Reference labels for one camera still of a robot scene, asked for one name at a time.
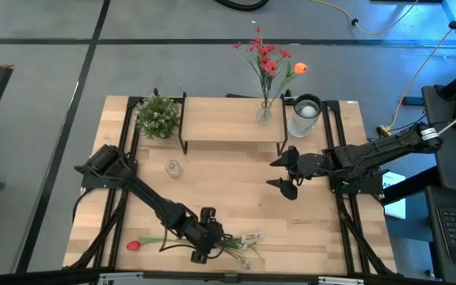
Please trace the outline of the clear glass jar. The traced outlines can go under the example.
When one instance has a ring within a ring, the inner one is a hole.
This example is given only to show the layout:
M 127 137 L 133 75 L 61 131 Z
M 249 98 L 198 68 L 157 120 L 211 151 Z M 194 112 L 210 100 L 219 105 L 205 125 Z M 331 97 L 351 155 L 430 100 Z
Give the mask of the clear glass jar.
M 317 115 L 312 118 L 304 118 L 300 115 L 300 110 L 306 105 L 314 106 Z M 322 112 L 322 103 L 319 97 L 313 94 L 303 94 L 294 100 L 293 113 L 287 122 L 287 130 L 296 138 L 306 137 L 316 126 L 317 120 Z

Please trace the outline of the white box with blue print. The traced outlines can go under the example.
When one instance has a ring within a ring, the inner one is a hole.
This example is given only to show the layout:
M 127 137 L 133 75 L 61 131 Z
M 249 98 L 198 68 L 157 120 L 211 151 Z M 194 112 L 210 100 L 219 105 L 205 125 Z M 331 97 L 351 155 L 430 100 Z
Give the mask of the white box with blue print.
M 405 176 L 400 174 L 388 172 L 382 177 L 382 188 L 386 189 L 389 186 L 400 183 L 405 180 Z M 384 206 L 385 215 L 396 219 L 406 219 L 406 199 L 400 199 Z

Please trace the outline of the green potted plant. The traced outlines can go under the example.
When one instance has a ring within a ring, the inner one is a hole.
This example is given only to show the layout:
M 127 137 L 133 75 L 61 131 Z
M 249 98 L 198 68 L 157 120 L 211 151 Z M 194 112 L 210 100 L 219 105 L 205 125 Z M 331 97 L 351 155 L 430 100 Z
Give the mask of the green potted plant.
M 136 125 L 147 139 L 167 139 L 179 127 L 179 104 L 169 97 L 148 97 L 136 108 Z

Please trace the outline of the red artificial blossom spray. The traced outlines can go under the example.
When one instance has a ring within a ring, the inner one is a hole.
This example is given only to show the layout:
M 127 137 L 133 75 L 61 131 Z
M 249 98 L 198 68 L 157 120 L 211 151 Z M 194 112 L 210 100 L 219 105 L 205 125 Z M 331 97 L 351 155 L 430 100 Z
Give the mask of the red artificial blossom spray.
M 298 75 L 291 66 L 291 53 L 287 49 L 277 49 L 273 44 L 266 44 L 263 39 L 264 29 L 257 25 L 255 36 L 247 47 L 242 42 L 231 45 L 238 50 L 256 73 L 267 108 L 281 91 Z

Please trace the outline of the black table crossbar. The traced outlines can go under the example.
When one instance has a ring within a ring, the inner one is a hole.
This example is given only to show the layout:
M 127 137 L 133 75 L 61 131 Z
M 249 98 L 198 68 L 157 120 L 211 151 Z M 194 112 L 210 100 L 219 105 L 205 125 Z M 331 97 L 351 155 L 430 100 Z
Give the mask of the black table crossbar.
M 399 275 L 354 273 L 351 275 L 286 275 L 251 273 L 113 271 L 110 268 L 67 268 L 45 272 L 25 272 L 0 275 L 0 285 L 79 285 L 97 281 L 122 279 L 180 279 L 241 282 L 295 282 L 330 285 L 456 285 L 452 282 L 413 279 Z

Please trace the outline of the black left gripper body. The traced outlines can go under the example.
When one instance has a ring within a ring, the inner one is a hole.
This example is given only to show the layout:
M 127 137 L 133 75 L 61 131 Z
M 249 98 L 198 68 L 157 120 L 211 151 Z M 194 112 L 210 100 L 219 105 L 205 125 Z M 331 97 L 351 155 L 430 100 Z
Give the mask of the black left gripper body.
M 225 234 L 222 224 L 215 218 L 210 218 L 206 222 L 189 219 L 180 231 L 200 253 L 209 253 Z

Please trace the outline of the red artificial tulip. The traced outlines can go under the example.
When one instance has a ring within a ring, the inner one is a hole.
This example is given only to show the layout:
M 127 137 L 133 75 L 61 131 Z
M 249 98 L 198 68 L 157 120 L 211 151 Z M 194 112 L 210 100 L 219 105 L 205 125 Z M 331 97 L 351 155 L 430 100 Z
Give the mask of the red artificial tulip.
M 139 237 L 135 241 L 129 241 L 126 245 L 126 249 L 129 251 L 138 251 L 142 246 L 150 243 L 161 243 L 161 248 L 159 251 L 165 251 L 168 249 L 180 247 L 194 249 L 194 247 L 188 241 L 173 239 L 170 240 L 163 237 Z

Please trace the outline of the orange artificial tulip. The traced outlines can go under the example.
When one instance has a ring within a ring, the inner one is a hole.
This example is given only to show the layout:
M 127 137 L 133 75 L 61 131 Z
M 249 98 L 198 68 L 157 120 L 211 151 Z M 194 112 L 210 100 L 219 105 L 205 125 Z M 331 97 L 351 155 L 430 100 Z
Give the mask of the orange artificial tulip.
M 290 63 L 287 63 L 285 76 L 280 82 L 279 88 L 276 91 L 275 96 L 272 98 L 271 102 L 273 102 L 280 95 L 280 92 L 283 91 L 289 83 L 294 81 L 299 76 L 304 75 L 308 69 L 309 67 L 305 63 L 296 63 L 294 66 L 292 66 Z

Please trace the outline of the white artificial flower spray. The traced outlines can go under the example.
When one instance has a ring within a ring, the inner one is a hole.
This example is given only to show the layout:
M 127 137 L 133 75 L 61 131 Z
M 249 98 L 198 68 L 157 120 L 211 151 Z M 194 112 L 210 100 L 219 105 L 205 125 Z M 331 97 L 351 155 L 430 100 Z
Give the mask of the white artificial flower spray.
M 252 263 L 246 256 L 247 253 L 253 253 L 260 261 L 264 261 L 264 258 L 258 251 L 258 244 L 263 240 L 264 235 L 261 233 L 257 234 L 242 234 L 239 237 L 234 237 L 230 234 L 225 234 L 220 242 L 215 245 L 218 250 L 218 254 L 215 256 L 226 253 L 230 257 L 233 257 L 246 272 L 253 270 Z

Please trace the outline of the wooden shelf with black frame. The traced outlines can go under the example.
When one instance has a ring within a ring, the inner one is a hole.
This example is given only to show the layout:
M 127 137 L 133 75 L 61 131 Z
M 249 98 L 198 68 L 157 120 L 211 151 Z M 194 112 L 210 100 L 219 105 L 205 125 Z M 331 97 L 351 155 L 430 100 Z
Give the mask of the wooden shelf with black frame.
M 189 142 L 275 143 L 281 154 L 287 144 L 285 97 L 270 105 L 270 120 L 257 123 L 261 98 L 229 95 L 228 97 L 191 97 L 178 100 L 180 126 L 178 139 L 184 153 Z

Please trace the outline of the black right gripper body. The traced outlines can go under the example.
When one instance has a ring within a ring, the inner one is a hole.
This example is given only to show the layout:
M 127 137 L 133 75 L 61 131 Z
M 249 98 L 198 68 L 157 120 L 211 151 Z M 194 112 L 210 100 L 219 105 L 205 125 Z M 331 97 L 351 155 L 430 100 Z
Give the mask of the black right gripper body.
M 301 185 L 304 180 L 328 176 L 332 170 L 325 156 L 320 154 L 293 154 L 289 162 L 289 181 Z

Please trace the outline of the clear glass vase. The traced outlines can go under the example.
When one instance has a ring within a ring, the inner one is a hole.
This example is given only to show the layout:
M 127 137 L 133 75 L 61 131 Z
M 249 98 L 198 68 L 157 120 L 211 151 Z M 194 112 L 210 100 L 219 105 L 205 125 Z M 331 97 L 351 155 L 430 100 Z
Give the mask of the clear glass vase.
M 179 179 L 183 173 L 181 164 L 177 160 L 169 160 L 165 164 L 165 171 L 169 177 Z
M 263 101 L 261 107 L 256 112 L 256 124 L 259 126 L 268 125 L 272 120 L 272 104 Z

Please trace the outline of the black aluminium mounting frame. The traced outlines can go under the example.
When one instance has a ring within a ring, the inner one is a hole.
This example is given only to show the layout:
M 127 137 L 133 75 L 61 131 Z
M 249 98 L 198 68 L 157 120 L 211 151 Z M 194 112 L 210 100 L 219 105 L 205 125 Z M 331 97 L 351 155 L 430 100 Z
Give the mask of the black aluminium mounting frame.
M 138 136 L 135 133 L 135 107 L 139 97 L 108 96 L 105 99 L 94 140 L 94 154 L 103 145 L 116 145 L 134 156 Z M 66 268 L 114 269 L 120 251 L 120 239 L 127 207 L 128 192 L 119 189 L 81 188 L 81 197 L 74 206 L 73 226 L 70 232 L 63 266 Z M 82 254 L 95 242 L 112 215 L 118 220 L 99 243 L 91 260 L 81 263 Z
M 328 149 L 332 150 L 336 145 L 333 138 L 333 126 L 330 120 L 330 111 L 332 111 L 334 115 L 337 138 L 341 146 L 346 145 L 346 139 L 344 135 L 344 125 L 340 114 L 340 103 L 338 101 L 323 101 L 322 115 L 325 126 L 325 136 Z M 330 190 L 335 197 L 336 211 L 339 216 L 340 236 L 348 275 L 351 276 L 357 273 L 355 270 L 355 258 L 353 257 L 351 247 L 351 235 L 355 238 L 356 246 L 358 247 L 361 273 L 366 275 L 371 274 L 371 264 L 378 275 L 395 275 L 395 272 L 385 266 L 384 262 L 376 255 L 363 236 L 363 227 L 359 215 L 356 194 L 348 193 L 347 201 L 349 202 L 351 209 L 351 211 L 348 211 L 345 205 L 346 199 L 344 198 L 344 193 L 341 189 L 342 186 L 340 183 L 340 178 L 337 178 L 333 174 L 329 174 Z

